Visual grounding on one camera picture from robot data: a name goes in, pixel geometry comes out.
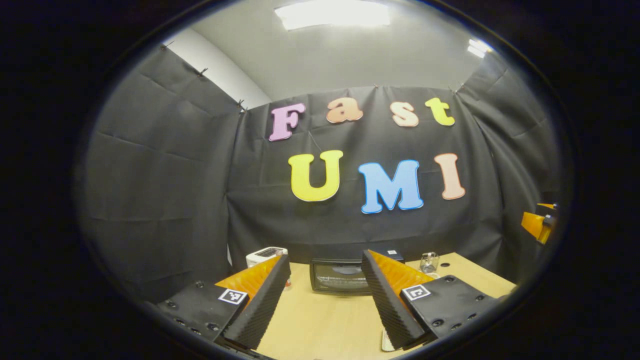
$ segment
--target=glass cup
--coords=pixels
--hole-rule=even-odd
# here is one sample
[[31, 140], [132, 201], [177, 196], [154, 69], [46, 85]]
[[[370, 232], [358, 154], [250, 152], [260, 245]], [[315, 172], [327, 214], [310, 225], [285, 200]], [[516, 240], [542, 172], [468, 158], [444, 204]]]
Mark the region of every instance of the glass cup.
[[420, 258], [420, 271], [425, 274], [436, 272], [440, 256], [435, 252], [425, 252]]

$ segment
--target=letter u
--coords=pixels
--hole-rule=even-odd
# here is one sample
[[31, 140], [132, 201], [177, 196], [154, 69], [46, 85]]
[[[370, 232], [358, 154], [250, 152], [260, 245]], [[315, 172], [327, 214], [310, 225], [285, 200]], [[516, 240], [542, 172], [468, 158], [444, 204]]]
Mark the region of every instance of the letter u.
[[314, 188], [309, 182], [309, 166], [314, 156], [311, 154], [291, 156], [289, 164], [293, 195], [303, 201], [324, 201], [333, 197], [340, 186], [339, 160], [342, 155], [340, 150], [329, 150], [320, 154], [326, 166], [326, 182], [319, 188]]

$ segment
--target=wooden table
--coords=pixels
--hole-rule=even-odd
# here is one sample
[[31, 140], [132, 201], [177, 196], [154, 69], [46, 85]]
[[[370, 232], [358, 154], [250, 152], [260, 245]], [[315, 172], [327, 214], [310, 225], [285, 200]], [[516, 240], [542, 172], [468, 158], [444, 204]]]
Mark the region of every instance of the wooden table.
[[[406, 264], [417, 269], [419, 263]], [[456, 253], [440, 256], [437, 274], [454, 275], [495, 298], [515, 287]], [[382, 351], [384, 328], [370, 295], [315, 293], [308, 264], [291, 263], [291, 284], [283, 291], [257, 352], [278, 360], [383, 360], [416, 349]]]

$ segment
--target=letter m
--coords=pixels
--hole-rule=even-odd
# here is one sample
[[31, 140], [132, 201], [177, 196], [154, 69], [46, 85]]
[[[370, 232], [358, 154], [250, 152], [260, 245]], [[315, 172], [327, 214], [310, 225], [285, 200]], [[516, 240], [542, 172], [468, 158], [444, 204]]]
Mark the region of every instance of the letter m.
[[418, 167], [420, 167], [418, 161], [400, 161], [394, 179], [391, 180], [379, 163], [360, 165], [358, 171], [364, 175], [366, 196], [362, 212], [373, 214], [382, 211], [382, 205], [378, 202], [378, 194], [389, 210], [393, 210], [396, 206], [400, 193], [402, 193], [402, 199], [398, 203], [398, 208], [401, 210], [421, 208], [424, 202], [420, 199], [418, 191]]

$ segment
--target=ceiling light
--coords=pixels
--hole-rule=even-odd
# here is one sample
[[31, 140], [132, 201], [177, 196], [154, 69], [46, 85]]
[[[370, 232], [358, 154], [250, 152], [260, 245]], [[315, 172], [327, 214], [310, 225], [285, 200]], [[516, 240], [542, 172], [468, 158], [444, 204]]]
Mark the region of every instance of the ceiling light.
[[480, 40], [469, 40], [469, 45], [475, 47], [483, 53], [491, 52], [491, 47]]
[[287, 30], [314, 25], [389, 25], [386, 5], [356, 0], [312, 0], [274, 10]]
[[473, 46], [468, 47], [467, 50], [469, 50], [469, 52], [472, 53], [473, 55], [476, 55], [480, 58], [484, 58], [484, 51], [482, 50], [478, 50]]

